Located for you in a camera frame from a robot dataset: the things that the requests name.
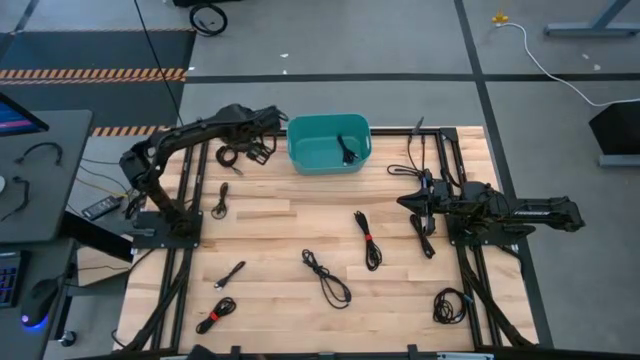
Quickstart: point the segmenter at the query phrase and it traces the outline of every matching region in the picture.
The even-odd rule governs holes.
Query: concrete floor
[[[511,20],[527,27],[530,48],[552,72],[640,72],[640,39],[548,39],[546,23],[586,21],[606,0],[466,0],[482,71],[536,74],[517,29],[495,29],[500,4]],[[159,0],[140,0],[149,27],[187,26],[185,11]],[[17,23],[25,1],[0,0],[0,24]],[[283,74],[470,74],[455,7],[448,0],[245,0],[223,4],[230,25],[218,38],[198,37],[189,72],[214,75]],[[27,30],[126,29],[138,27],[129,0],[40,0]],[[640,20],[632,2],[621,20]],[[609,101],[640,96],[637,82],[580,82],[587,96]],[[640,353],[636,325],[640,297],[634,275],[640,266],[634,215],[640,172],[604,170],[587,125],[601,109],[585,104],[558,83],[489,83],[495,118],[517,194],[569,195],[587,227],[576,234],[540,228],[529,238],[551,335],[557,348]],[[181,100],[185,121],[212,114],[231,102],[278,104],[290,116],[358,112],[373,125],[485,125],[473,82],[349,81],[187,84]],[[135,138],[92,138],[86,157],[116,160]],[[118,176],[117,167],[90,169]],[[82,175],[85,180],[102,181]],[[117,190],[105,180],[102,185]],[[77,185],[70,203],[81,209],[102,197]],[[122,295],[74,300],[69,328],[76,346],[51,344],[47,359],[103,354],[118,318]],[[88,327],[86,314],[100,314]]]

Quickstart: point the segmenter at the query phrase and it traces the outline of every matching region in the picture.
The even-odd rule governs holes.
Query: black wheel
[[[69,347],[76,343],[76,332],[75,331],[65,331],[62,339],[58,340],[62,347]]]
[[[227,14],[219,7],[210,4],[198,4],[189,13],[191,26],[202,36],[216,36],[227,29]]]

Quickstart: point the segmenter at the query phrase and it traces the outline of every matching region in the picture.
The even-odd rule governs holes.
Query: monitor screen
[[[46,131],[49,127],[0,93],[0,136]]]

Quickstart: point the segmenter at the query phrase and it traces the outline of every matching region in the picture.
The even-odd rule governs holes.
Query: desk
[[[483,128],[457,130],[469,180],[497,186]],[[219,353],[228,353],[232,345],[240,345],[243,353],[404,352],[407,344],[417,344],[420,351],[473,350],[466,320],[457,325],[432,320],[434,295],[447,286],[462,290],[460,270],[444,219],[437,216],[431,237],[436,255],[428,260],[409,224],[410,213],[395,202],[419,188],[415,178],[386,171],[390,164],[409,165],[406,141],[406,136],[374,137],[373,154],[359,173],[321,177],[298,175],[284,142],[266,166],[241,157],[237,167],[245,176],[238,177],[216,164],[219,143],[214,141],[200,206],[205,213],[202,242],[193,255],[180,352],[194,344]],[[435,143],[429,141],[426,166],[439,174]],[[420,141],[414,139],[412,153],[417,163]],[[182,155],[177,154],[161,179],[173,196],[181,166]],[[208,211],[224,181],[229,182],[229,213],[214,220]],[[382,250],[383,265],[375,272],[364,264],[356,210],[366,214]],[[335,310],[326,303],[317,276],[301,261],[305,248],[349,286],[353,301],[347,309]],[[496,302],[525,337],[536,341],[517,260],[493,247],[484,250]],[[117,333],[125,343],[157,303],[165,256],[155,251],[129,279]],[[213,284],[241,260],[247,262],[244,269],[222,292],[214,290]],[[224,296],[236,300],[236,311],[207,334],[197,335],[196,325]],[[478,308],[488,342],[486,317],[482,306]],[[167,314],[162,347],[169,343],[173,310]]]
[[[91,112],[50,111],[35,115],[50,126],[49,131],[0,139],[2,175],[8,181],[19,175],[31,183],[27,208],[0,223],[3,241],[0,252],[26,250],[31,255],[23,274],[18,305],[0,309],[0,346],[2,357],[7,359],[40,359],[47,341],[61,335],[71,304],[66,288],[61,287],[58,291],[49,317],[39,329],[22,326],[20,304],[38,281],[68,274],[75,252],[74,240],[123,260],[131,261],[132,258],[131,246],[126,240],[64,210],[91,129]],[[30,146],[47,141],[57,142],[63,148],[61,166],[54,164],[56,150],[49,147],[34,150],[22,165],[13,162]],[[0,194],[3,214],[20,204],[22,191],[21,186],[8,184]],[[59,278],[60,286],[66,278]]]

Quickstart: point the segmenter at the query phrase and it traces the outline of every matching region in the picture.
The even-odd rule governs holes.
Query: teal bin
[[[337,136],[358,155],[353,164],[342,163]],[[300,116],[287,128],[289,158],[301,175],[354,173],[371,155],[371,130],[367,119],[356,114]]]

